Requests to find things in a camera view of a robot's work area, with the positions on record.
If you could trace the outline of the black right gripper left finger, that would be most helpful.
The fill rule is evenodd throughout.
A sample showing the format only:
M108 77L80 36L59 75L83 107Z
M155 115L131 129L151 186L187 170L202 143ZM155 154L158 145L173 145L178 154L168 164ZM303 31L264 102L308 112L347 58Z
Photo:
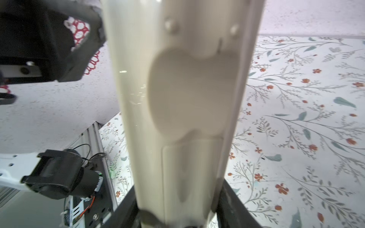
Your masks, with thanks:
M139 212L135 188L132 187L101 228L141 228Z

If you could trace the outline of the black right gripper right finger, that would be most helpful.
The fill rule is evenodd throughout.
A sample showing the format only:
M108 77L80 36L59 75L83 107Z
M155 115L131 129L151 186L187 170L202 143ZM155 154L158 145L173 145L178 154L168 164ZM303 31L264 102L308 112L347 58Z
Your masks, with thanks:
M219 228L262 228L226 180L220 191L216 215Z

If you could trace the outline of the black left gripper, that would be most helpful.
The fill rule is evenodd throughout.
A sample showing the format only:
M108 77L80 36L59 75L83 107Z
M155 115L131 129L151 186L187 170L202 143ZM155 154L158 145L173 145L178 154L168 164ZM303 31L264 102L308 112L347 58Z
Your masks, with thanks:
M78 81L105 41L99 5L1 1L1 84Z

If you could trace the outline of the white universal AC remote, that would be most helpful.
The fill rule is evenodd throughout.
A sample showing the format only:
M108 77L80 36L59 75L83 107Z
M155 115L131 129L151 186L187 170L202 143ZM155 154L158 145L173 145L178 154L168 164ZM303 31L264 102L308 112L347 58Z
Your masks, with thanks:
M265 1L102 1L144 228L216 211Z

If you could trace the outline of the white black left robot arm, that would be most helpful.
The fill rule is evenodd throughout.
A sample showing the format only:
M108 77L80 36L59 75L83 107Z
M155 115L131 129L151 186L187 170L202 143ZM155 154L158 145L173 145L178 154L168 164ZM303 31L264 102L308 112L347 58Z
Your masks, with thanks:
M80 80L104 45L101 9L80 1L1 1L1 85ZM97 192L102 176L73 149L1 155L1 186L59 200Z

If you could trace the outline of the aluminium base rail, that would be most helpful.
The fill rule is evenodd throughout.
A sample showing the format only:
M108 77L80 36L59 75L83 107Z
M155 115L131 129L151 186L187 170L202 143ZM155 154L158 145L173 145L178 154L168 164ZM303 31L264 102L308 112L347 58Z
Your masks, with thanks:
M99 130L94 122L69 147L83 159L79 184L64 199L61 228L100 228L117 208Z

